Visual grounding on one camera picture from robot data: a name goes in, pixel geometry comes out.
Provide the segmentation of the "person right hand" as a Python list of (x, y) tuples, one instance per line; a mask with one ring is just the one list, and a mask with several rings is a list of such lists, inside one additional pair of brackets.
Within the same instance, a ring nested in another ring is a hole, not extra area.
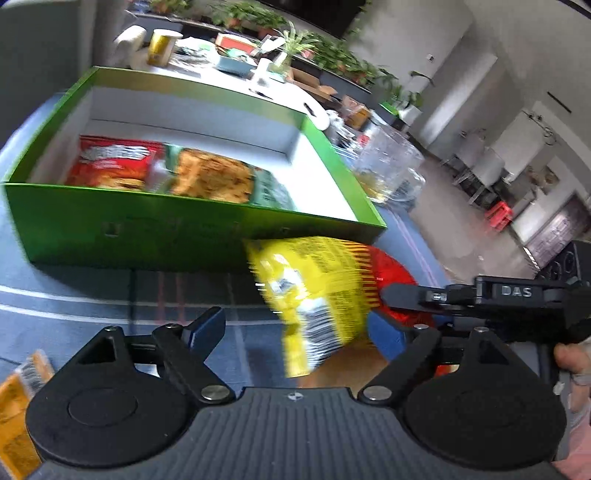
[[(557, 365), (568, 371), (573, 377), (590, 373), (590, 356), (583, 345), (557, 344), (554, 348), (554, 356)], [(579, 413), (590, 398), (590, 387), (571, 381), (571, 394), (569, 408), (572, 413)]]

